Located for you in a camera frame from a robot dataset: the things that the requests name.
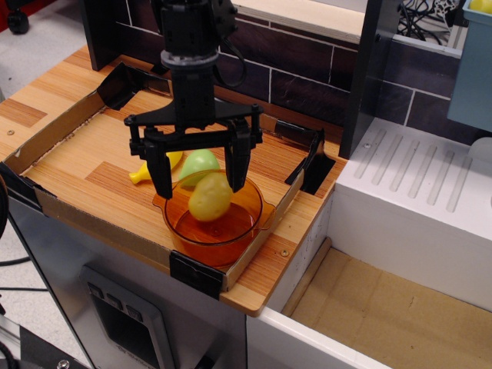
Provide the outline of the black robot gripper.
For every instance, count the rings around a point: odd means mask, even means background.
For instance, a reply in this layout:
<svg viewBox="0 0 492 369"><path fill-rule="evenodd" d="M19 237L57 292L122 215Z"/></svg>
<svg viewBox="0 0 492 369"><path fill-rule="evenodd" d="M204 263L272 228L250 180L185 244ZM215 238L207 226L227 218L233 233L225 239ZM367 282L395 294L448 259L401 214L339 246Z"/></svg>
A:
<svg viewBox="0 0 492 369"><path fill-rule="evenodd" d="M172 198L168 152L223 147L228 183L235 193L244 187L251 150L263 141L262 107L218 101L216 71L212 65L173 68L172 102L125 119L131 154L146 158L156 193L165 199Z"/></svg>

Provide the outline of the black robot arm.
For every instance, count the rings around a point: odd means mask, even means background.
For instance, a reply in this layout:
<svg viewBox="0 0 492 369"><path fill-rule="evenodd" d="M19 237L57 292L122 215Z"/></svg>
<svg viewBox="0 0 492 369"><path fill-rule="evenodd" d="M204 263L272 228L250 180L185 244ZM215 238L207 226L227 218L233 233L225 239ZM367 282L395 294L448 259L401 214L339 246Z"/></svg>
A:
<svg viewBox="0 0 492 369"><path fill-rule="evenodd" d="M157 194L173 195L169 152L223 148L232 191L244 187L251 150L262 141L259 105L218 101L214 83L218 48L232 48L237 9L230 1L153 1L165 46L161 63L171 72L172 101L140 115L130 115L132 155L146 160Z"/></svg>

